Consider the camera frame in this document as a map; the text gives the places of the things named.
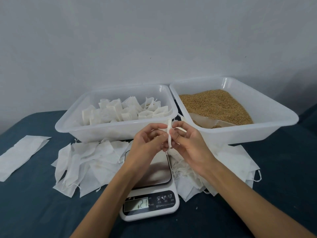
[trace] forearm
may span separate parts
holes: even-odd
[[[123,165],[71,235],[108,237],[119,210],[134,186],[134,171]]]
[[[219,161],[215,161],[205,179],[228,202],[256,238],[315,237],[248,187]]]

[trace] hand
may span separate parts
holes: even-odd
[[[161,150],[168,149],[168,133],[159,128],[167,128],[166,124],[151,123],[139,131],[133,140],[131,150],[125,159],[124,166],[135,173],[133,182],[137,183],[149,168],[154,156]]]
[[[216,158],[207,147],[200,132],[184,121],[174,122],[170,129],[172,147],[176,149],[190,167],[200,176],[211,172]]]

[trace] plastic tub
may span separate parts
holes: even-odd
[[[97,125],[80,126],[78,122],[82,120],[81,111],[89,105],[99,108],[100,99],[114,100],[120,98],[124,101],[130,96],[135,96],[140,104],[145,102],[145,97],[154,97],[161,101],[161,106],[168,106],[172,109],[172,114],[163,118],[142,119],[122,121],[115,123],[104,123]],[[104,138],[109,140],[133,139],[149,123],[166,123],[168,118],[177,116],[177,107],[172,94],[166,85],[151,84],[141,86],[126,86],[116,88],[105,88],[84,93],[67,110],[67,112],[55,124],[58,132],[70,133],[82,142],[101,141]]]
[[[298,116],[289,108],[234,78],[199,78],[170,85],[186,122],[198,129],[204,139],[216,144],[235,144],[263,140],[279,127],[293,125]],[[249,113],[254,124],[207,129],[193,123],[179,95],[222,89],[229,92]]]

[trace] stainless steel plate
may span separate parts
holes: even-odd
[[[154,156],[150,167],[145,172],[140,181],[134,186],[134,189],[166,184],[171,179],[172,173],[168,163],[167,155],[165,152],[160,151],[156,154],[156,156]]]

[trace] person's left hand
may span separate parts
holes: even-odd
[[[168,133],[159,130],[167,128],[163,123],[151,123],[139,131],[133,140],[133,144],[124,166],[135,173],[135,183],[138,182],[149,168],[154,156],[168,149]]]

